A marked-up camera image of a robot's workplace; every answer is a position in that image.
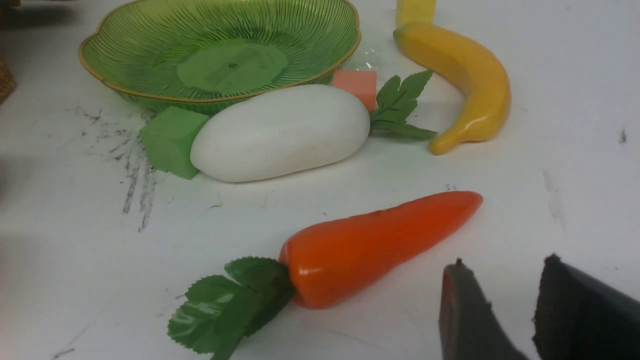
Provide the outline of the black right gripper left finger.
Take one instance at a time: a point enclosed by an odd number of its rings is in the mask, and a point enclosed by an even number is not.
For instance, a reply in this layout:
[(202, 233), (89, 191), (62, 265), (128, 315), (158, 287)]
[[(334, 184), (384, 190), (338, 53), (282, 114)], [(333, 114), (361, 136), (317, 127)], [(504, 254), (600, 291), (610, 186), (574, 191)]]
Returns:
[(445, 266), (439, 305), (439, 338), (444, 360), (525, 360), (510, 342), (462, 259)]

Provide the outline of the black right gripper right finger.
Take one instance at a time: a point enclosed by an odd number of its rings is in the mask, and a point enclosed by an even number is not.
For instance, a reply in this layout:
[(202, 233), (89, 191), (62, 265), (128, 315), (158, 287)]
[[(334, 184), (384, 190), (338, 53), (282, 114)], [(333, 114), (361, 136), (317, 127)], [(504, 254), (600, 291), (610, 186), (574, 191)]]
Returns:
[(640, 303), (567, 264), (544, 260), (532, 338), (542, 360), (637, 360)]

